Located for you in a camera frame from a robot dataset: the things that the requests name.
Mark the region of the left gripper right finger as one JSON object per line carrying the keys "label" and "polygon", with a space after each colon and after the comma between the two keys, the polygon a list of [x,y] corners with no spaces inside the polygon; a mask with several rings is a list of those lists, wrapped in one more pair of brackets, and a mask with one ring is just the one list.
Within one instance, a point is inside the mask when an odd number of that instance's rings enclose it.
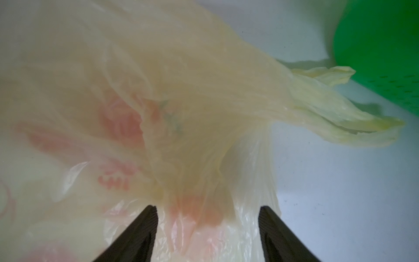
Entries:
{"label": "left gripper right finger", "polygon": [[320,262],[270,207],[260,208],[258,225],[266,262]]}

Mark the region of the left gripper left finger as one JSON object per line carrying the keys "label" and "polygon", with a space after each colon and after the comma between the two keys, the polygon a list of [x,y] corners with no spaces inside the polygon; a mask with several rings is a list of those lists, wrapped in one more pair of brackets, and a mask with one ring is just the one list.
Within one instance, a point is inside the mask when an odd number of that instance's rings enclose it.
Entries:
{"label": "left gripper left finger", "polygon": [[150,262],[157,229],[157,208],[148,205],[94,262]]}

